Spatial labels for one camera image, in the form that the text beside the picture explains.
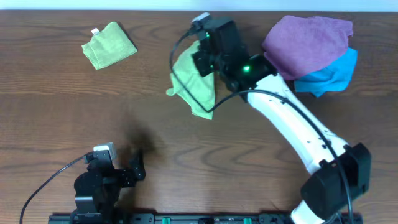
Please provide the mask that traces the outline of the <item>green microfiber cloth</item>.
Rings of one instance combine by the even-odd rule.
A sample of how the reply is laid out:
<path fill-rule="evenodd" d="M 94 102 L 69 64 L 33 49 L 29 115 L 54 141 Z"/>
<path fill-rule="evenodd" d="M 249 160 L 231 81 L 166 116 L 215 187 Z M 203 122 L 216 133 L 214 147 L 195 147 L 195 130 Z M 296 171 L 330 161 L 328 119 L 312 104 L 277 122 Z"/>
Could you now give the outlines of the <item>green microfiber cloth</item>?
<path fill-rule="evenodd" d="M 199 44 L 199 41 L 194 41 L 189 48 L 181 53 L 174 63 L 173 69 L 194 98 L 196 98 L 206 110 L 209 110 L 214 107 L 216 100 L 215 78 L 214 73 L 202 77 L 193 62 L 192 54 L 198 51 Z M 191 107 L 193 115 L 209 120 L 213 119 L 213 112 L 205 112 L 185 91 L 183 86 L 174 77 L 173 73 L 170 74 L 170 79 L 172 81 L 172 88 L 166 91 L 168 96 L 178 95 L 181 97 Z"/>

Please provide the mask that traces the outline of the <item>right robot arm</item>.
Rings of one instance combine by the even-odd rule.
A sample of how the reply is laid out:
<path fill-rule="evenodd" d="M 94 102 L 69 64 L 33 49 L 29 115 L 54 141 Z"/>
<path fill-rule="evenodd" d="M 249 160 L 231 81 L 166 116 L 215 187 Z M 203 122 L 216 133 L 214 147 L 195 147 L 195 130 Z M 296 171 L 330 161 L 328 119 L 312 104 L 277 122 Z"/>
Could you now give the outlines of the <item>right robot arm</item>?
<path fill-rule="evenodd" d="M 262 113 L 288 140 L 310 178 L 294 223 L 325 223 L 369 188 L 371 154 L 363 144 L 350 146 L 324 126 L 291 92 L 275 67 L 250 55 L 235 22 L 204 13 L 192 20 L 190 34 L 199 40 L 192 58 L 201 76 L 216 72 L 233 96 Z"/>

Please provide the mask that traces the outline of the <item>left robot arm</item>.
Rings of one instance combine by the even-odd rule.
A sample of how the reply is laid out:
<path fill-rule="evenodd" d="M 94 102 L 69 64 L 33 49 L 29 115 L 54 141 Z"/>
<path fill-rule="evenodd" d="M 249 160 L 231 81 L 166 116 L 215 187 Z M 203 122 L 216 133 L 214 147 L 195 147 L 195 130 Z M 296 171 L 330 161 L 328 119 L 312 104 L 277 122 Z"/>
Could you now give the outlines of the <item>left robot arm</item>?
<path fill-rule="evenodd" d="M 145 179 L 143 152 L 133 154 L 125 169 L 113 166 L 108 150 L 90 152 L 84 159 L 88 167 L 74 183 L 76 210 L 70 223 L 126 223 L 128 216 L 115 204 L 122 188 Z"/>

